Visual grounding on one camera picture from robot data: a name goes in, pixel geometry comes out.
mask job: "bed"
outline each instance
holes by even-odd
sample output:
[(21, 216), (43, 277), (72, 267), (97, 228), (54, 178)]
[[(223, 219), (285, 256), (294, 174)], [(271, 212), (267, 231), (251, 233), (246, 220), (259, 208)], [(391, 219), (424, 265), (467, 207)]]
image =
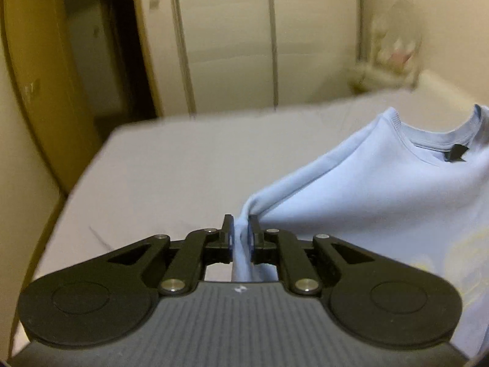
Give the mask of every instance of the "bed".
[[(183, 239), (238, 216), (262, 187), (324, 154), (387, 107), (432, 131), (463, 122), (471, 104), (387, 91), (318, 105), (173, 118), (118, 128), (72, 191), (38, 264), (40, 277), (154, 234)], [(213, 265), (206, 280), (228, 281)], [(26, 338), (19, 333), (15, 349)]]

